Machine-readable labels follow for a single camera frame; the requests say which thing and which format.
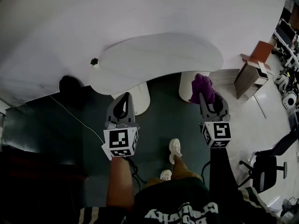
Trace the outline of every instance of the black t-shirt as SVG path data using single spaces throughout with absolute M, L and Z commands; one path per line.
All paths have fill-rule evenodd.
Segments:
M 211 200 L 200 179 L 190 177 L 145 188 L 135 196 L 133 213 L 117 207 L 82 209 L 79 224 L 229 224 L 241 223 L 240 219 L 243 223 L 282 223 L 257 196 L 254 189 L 244 189 L 240 203 L 220 206 Z

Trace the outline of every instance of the small black object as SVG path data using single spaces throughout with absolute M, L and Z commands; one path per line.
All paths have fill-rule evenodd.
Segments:
M 136 180 L 137 184 L 138 184 L 138 188 L 139 191 L 141 191 L 141 186 L 140 186 L 140 182 L 143 182 L 144 184 L 146 184 L 147 182 L 144 181 L 142 178 L 140 178 L 140 176 L 138 175 L 138 167 L 134 164 L 134 162 L 129 158 L 129 157 L 122 157 L 124 160 L 127 160 L 129 162 L 129 165 L 132 167 L 133 169 L 133 173 L 132 173 L 132 177 Z
M 118 102 L 118 104 L 113 109 L 113 115 L 117 118 L 118 121 L 128 115 L 129 95 L 130 95 L 130 93 L 126 92 L 125 95 L 121 98 L 121 100 Z M 123 112 L 123 107 L 125 104 L 127 104 L 126 111 Z
M 93 58 L 93 59 L 90 61 L 90 64 L 91 64 L 91 65 L 96 65 L 98 62 L 99 62 L 99 60 L 98 60 L 97 58 Z
M 219 115 L 223 109 L 222 98 L 216 93 L 215 93 L 215 102 L 213 103 L 213 108 L 217 113 L 217 115 Z
M 288 104 L 289 105 L 293 105 L 294 104 L 294 100 L 293 99 L 288 99 Z
M 76 108 L 83 106 L 84 99 L 80 88 L 80 82 L 74 77 L 64 76 L 59 81 L 59 90 L 63 101 Z
M 204 165 L 204 167 L 202 168 L 202 170 L 201 170 L 201 177 L 202 177 L 202 181 L 203 181 L 204 185 L 206 184 L 206 182 L 205 182 L 205 177 L 204 177 L 204 171 L 205 171 L 205 168 L 206 168 L 210 163 L 211 163 L 211 161 L 207 162 L 207 163 Z

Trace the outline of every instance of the person's leg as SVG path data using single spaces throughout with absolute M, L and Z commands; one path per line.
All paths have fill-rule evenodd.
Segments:
M 113 157 L 110 162 L 107 207 L 121 207 L 132 211 L 134 203 L 134 189 L 129 163 L 121 157 Z
M 181 144 L 178 139 L 172 139 L 169 143 L 169 156 L 170 163 L 173 164 L 173 175 L 171 179 L 182 179 L 187 177 L 197 177 L 202 180 L 202 177 L 194 172 L 191 172 L 186 164 L 183 162 L 181 156 Z

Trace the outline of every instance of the office chair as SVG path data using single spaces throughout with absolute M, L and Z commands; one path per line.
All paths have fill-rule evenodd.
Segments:
M 253 180 L 252 186 L 258 193 L 264 192 L 273 187 L 276 183 L 277 170 L 284 172 L 284 179 L 287 176 L 287 163 L 284 166 L 277 166 L 276 156 L 281 156 L 285 151 L 298 139 L 299 129 L 298 124 L 295 125 L 289 134 L 283 137 L 272 149 L 256 152 L 256 162 L 253 167 L 244 161 L 240 161 L 249 169 L 249 177 L 242 182 L 239 187 L 244 185 L 250 179 Z

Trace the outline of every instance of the black cable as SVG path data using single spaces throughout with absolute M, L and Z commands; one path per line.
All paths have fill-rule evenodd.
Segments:
M 204 178 L 204 171 L 205 171 L 205 168 L 206 168 L 210 163 L 211 163 L 211 161 L 207 162 L 207 163 L 204 165 L 204 167 L 202 168 L 202 170 L 201 170 L 201 177 L 202 177 L 202 181 L 203 181 L 204 185 L 206 184 L 206 183 L 205 183 L 205 178 Z
M 127 160 L 129 162 L 129 165 L 132 167 L 133 169 L 132 177 L 137 181 L 139 191 L 141 191 L 139 180 L 144 184 L 146 184 L 146 182 L 138 175 L 138 167 L 134 164 L 134 162 L 129 157 L 123 157 L 123 159 Z
M 287 202 L 287 205 L 288 205 L 289 207 L 296 206 L 296 205 L 298 204 L 298 202 L 299 202 L 299 198 L 298 198 L 298 199 L 295 199 L 295 198 L 294 198 L 294 201 L 296 202 L 296 204 L 294 204 L 294 205 L 289 205 L 289 203 L 291 203 L 290 200 L 291 200 L 292 198 L 294 198 L 294 197 L 292 196 L 292 197 L 288 200 L 288 202 Z

